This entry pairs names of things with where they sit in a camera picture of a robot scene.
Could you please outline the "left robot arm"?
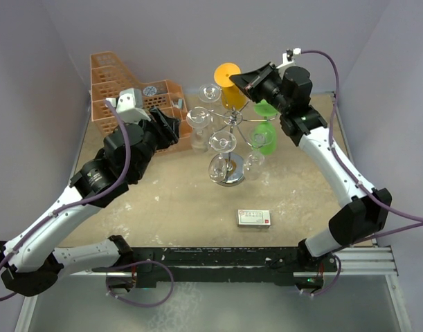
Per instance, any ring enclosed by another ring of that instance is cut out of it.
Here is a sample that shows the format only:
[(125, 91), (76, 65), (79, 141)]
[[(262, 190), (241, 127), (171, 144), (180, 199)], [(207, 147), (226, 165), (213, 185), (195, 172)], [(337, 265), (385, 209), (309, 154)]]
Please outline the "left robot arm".
[(27, 230), (0, 241), (0, 278), (12, 295), (38, 295), (83, 270), (127, 270), (133, 250), (120, 235), (74, 248), (59, 244), (143, 177), (153, 155), (178, 143), (178, 118), (152, 107), (137, 123), (118, 121), (94, 159), (74, 174), (63, 193)]

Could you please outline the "orange plastic goblet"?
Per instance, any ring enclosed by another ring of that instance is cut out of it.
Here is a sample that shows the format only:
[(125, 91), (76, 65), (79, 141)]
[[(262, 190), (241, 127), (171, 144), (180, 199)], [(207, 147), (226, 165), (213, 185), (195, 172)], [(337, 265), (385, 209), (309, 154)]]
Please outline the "orange plastic goblet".
[(240, 73), (239, 66), (230, 62), (219, 65), (214, 72), (215, 83), (222, 91), (222, 104), (228, 110), (239, 111), (246, 103), (246, 96), (230, 80), (230, 76)]

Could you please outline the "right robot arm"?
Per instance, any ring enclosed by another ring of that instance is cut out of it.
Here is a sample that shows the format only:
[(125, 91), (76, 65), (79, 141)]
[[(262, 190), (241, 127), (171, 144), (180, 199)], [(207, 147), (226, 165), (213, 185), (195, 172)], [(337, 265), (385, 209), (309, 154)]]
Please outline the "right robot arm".
[(384, 206), (391, 204), (392, 196), (366, 180), (330, 136), (328, 124), (310, 104), (313, 84), (308, 70), (289, 66), (280, 73), (269, 63), (229, 79), (251, 101), (265, 101), (280, 114), (285, 135), (315, 162), (339, 202), (341, 209), (327, 228), (298, 244), (302, 269), (314, 270), (326, 254), (384, 228)]

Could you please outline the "clear wine glass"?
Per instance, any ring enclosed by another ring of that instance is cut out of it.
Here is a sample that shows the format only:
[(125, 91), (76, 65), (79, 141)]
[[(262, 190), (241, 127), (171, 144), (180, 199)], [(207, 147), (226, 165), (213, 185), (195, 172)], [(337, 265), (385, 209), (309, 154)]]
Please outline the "clear wine glass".
[(216, 131), (209, 138), (209, 146), (216, 155), (208, 166), (208, 175), (216, 183), (224, 183), (234, 170), (231, 153), (236, 148), (237, 140), (229, 131)]
[(213, 103), (221, 98), (221, 89), (213, 83), (203, 84), (199, 87), (198, 97), (202, 102)]
[(265, 156), (261, 149), (272, 143), (272, 135), (267, 130), (254, 129), (250, 139), (252, 151), (244, 160), (244, 176), (248, 180), (255, 180), (260, 177), (265, 163)]
[(210, 124), (210, 113), (204, 107), (194, 107), (189, 110), (186, 121), (192, 128), (190, 141), (192, 149), (196, 153), (205, 153), (209, 149), (210, 133), (208, 126)]

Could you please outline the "green plastic goblet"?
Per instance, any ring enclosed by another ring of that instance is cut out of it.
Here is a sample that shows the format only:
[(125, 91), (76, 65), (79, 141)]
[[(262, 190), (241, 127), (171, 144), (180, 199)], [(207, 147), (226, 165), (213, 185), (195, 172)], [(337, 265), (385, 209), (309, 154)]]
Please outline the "green plastic goblet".
[(256, 103), (254, 111), (258, 116), (263, 117), (263, 121), (251, 130), (250, 143), (264, 156), (271, 155), (277, 147), (277, 132), (272, 121), (278, 112), (266, 100)]

